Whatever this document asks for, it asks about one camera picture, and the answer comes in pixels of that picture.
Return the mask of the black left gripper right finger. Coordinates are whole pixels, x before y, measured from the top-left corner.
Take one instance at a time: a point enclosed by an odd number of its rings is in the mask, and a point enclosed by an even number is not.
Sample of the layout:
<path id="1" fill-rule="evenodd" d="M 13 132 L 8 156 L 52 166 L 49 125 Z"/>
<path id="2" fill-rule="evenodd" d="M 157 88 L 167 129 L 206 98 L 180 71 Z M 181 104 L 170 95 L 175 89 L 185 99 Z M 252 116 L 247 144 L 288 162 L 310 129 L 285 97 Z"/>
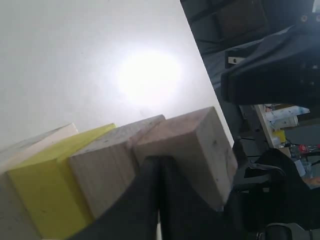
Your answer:
<path id="1" fill-rule="evenodd" d="M 240 239 L 236 227 L 197 194 L 172 157 L 161 156 L 159 160 L 159 213 L 164 240 Z"/>

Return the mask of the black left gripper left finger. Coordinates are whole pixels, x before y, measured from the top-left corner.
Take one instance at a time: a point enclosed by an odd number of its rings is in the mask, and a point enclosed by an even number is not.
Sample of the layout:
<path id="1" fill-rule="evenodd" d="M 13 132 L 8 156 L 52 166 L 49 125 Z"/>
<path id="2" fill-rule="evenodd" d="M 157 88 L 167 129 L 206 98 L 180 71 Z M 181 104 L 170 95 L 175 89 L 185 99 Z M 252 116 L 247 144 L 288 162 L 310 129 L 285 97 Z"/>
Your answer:
<path id="1" fill-rule="evenodd" d="M 73 240 L 155 240 L 159 210 L 160 159 L 147 157 L 120 198 Z"/>

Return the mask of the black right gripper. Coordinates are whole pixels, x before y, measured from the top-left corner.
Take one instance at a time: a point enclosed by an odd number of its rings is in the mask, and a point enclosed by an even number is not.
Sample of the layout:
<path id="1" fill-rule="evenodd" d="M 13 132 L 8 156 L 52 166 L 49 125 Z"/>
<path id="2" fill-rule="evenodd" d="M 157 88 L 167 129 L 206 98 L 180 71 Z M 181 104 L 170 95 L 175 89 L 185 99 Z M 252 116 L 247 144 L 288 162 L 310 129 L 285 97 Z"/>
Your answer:
<path id="1" fill-rule="evenodd" d="M 320 16 L 305 14 L 221 75 L 221 95 L 236 105 L 320 104 Z"/>

